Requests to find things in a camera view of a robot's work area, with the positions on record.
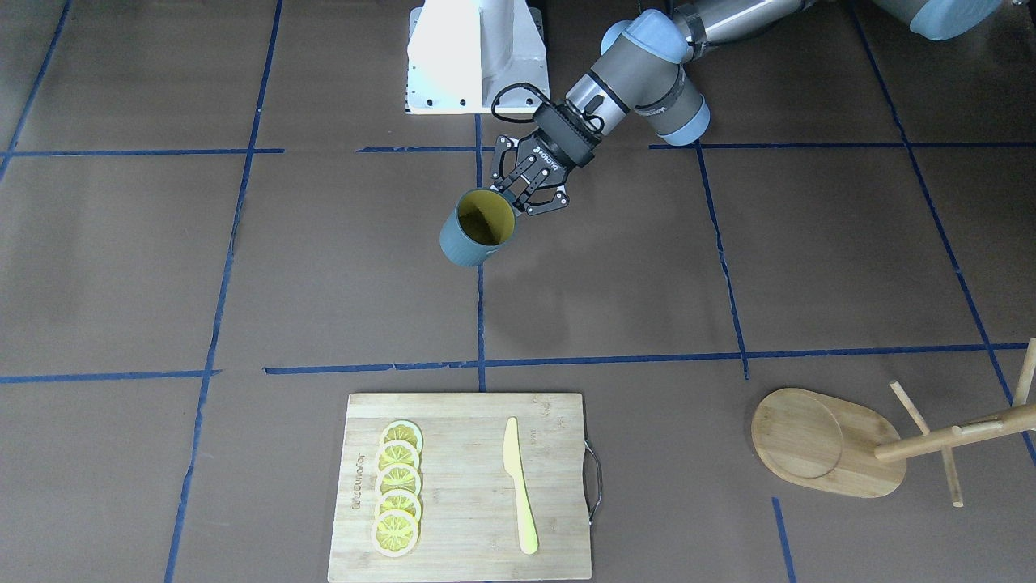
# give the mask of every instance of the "cutting board handle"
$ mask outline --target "cutting board handle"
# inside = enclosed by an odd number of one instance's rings
[[[583,443],[586,444],[586,454],[589,454],[589,457],[594,460],[594,466],[597,468],[597,501],[594,502],[593,505],[591,505],[588,501],[586,502],[586,511],[589,514],[589,525],[594,526],[594,515],[596,515],[597,509],[601,507],[601,501],[604,498],[604,487],[601,485],[601,461],[598,460],[597,454],[594,451],[594,448],[591,447],[589,440],[584,440]]]

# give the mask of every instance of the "yellow knife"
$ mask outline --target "yellow knife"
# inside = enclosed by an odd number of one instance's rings
[[[525,492],[525,473],[521,469],[521,450],[518,448],[518,419],[508,419],[503,430],[503,470],[515,480],[515,506],[518,514],[518,544],[521,552],[531,555],[540,548],[533,522],[533,508],[528,505]]]

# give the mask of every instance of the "oval wooden base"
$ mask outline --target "oval wooden base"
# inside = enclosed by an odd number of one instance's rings
[[[776,390],[752,417],[759,459],[806,488],[877,498],[902,484],[906,462],[880,462],[874,447],[899,439],[885,418],[859,405],[804,389]]]

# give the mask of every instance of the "sliced lemon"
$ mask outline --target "sliced lemon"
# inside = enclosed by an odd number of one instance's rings
[[[409,464],[392,464],[378,472],[375,489],[384,494],[390,490],[408,490],[416,496],[421,494],[421,474]]]
[[[413,519],[421,522],[421,499],[409,490],[390,490],[381,495],[376,505],[375,514],[380,515],[385,511],[403,511],[413,515]]]
[[[406,419],[393,421],[388,424],[385,431],[381,432],[381,443],[397,439],[409,442],[418,450],[418,454],[421,454],[422,448],[425,447],[425,438],[421,435],[421,430]]]
[[[385,511],[374,520],[371,538],[379,553],[401,557],[418,544],[418,520],[406,511]]]
[[[409,464],[413,469],[421,468],[421,456],[410,442],[396,439],[386,441],[378,448],[378,469],[383,470],[393,464]]]

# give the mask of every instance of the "wooden cutting board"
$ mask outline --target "wooden cutting board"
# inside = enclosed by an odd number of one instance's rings
[[[518,418],[525,485],[540,548],[518,546],[503,429]],[[371,541],[375,456],[384,428],[414,422],[424,516],[418,545],[390,558]],[[573,393],[356,393],[349,398],[327,580],[346,582],[589,579],[583,493],[582,396]]]

